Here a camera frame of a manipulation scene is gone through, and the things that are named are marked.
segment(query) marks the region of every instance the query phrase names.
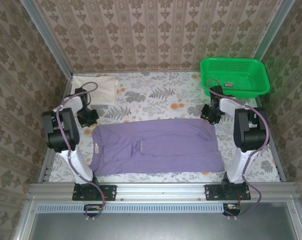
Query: white towel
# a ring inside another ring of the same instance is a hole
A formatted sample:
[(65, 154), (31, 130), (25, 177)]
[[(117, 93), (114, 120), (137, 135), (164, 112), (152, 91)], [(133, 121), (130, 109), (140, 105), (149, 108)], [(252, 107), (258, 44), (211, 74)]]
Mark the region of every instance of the white towel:
[[(114, 105), (116, 103), (118, 80), (116, 76), (73, 76), (71, 94), (75, 89), (81, 87), (87, 82), (95, 82), (98, 85), (97, 90), (90, 92), (90, 105)], [(90, 91), (96, 86), (88, 84), (84, 89)]]

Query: floral tablecloth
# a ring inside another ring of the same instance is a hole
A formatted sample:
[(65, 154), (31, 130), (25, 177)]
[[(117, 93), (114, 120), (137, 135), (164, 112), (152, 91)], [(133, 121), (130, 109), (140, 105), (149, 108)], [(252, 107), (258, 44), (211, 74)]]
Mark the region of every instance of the floral tablecloth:
[[(102, 74), (87, 73), (86, 76)], [(129, 123), (135, 121), (199, 118), (204, 104), (210, 102), (201, 86), (199, 72), (134, 72), (110, 73), (117, 76), (118, 90), (115, 105), (91, 106), (99, 115), (98, 124)], [(254, 99), (242, 99), (251, 106), (256, 106)], [(235, 154), (233, 141), (233, 119), (222, 116), (215, 125), (218, 147), (221, 151), (224, 168), (227, 171)], [(93, 155), (91, 133), (94, 127), (78, 128), (80, 149), (89, 164)], [(172, 172), (158, 174), (127, 173), (98, 177), (99, 182), (123, 183), (199, 183), (220, 182), (224, 172)], [(251, 182), (279, 182), (269, 146), (253, 160), (247, 172)], [(74, 182), (74, 176), (63, 158), (56, 155), (50, 182)]]

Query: green basket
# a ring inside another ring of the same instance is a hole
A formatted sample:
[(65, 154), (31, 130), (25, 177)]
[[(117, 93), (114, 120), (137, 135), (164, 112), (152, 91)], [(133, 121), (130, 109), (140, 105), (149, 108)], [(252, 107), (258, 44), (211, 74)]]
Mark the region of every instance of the green basket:
[[(206, 57), (200, 63), (201, 83), (206, 95), (207, 81), (216, 79), (225, 95), (236, 98), (253, 99), (266, 94), (270, 83), (262, 62), (253, 58)], [(209, 87), (217, 85), (214, 81)]]

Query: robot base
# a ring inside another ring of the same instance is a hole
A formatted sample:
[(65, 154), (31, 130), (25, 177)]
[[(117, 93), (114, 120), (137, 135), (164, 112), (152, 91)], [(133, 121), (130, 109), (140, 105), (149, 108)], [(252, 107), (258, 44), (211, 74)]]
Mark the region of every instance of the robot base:
[(249, 186), (243, 183), (232, 183), (225, 172), (221, 184), (204, 185), (205, 198), (207, 201), (219, 200), (251, 200)]
[[(99, 185), (96, 176), (93, 176), (92, 183), (98, 185), (104, 194), (106, 201), (115, 201), (117, 195), (116, 185)], [(74, 184), (72, 195), (73, 201), (102, 201), (102, 196), (98, 189), (91, 184)]]

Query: wall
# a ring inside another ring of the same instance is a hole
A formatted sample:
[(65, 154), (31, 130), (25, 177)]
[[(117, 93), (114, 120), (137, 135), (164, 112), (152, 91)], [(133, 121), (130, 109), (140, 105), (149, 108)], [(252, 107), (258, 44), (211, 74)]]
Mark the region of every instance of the wall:
[(279, 0), (35, 0), (73, 72), (252, 57)]
[(296, 0), (262, 62), (271, 90), (262, 99), (288, 181), (302, 203), (302, 0)]
[(56, 106), (66, 78), (18, 0), (0, 0), (0, 240), (17, 226), (47, 145), (42, 112)]

